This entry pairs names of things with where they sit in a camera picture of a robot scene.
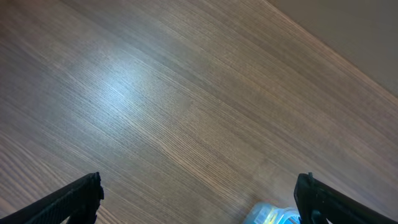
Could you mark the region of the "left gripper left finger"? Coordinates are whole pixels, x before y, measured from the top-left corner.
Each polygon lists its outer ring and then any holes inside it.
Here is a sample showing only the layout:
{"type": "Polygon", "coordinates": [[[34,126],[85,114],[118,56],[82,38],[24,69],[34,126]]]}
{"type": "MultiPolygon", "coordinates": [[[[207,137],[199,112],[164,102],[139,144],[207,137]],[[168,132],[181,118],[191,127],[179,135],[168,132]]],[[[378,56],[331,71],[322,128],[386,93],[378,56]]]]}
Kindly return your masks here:
{"type": "Polygon", "coordinates": [[[104,199],[99,172],[89,173],[4,218],[10,224],[94,224],[104,199]]]}

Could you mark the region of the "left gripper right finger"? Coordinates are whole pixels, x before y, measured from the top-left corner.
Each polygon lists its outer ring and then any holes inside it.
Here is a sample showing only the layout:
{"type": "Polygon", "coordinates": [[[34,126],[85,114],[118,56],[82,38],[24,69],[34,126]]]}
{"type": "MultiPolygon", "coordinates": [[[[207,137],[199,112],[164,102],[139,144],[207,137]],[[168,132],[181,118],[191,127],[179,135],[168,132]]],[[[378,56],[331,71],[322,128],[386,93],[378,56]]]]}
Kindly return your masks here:
{"type": "Polygon", "coordinates": [[[311,172],[298,175],[294,199],[303,224],[397,224],[315,179],[311,172]]]}

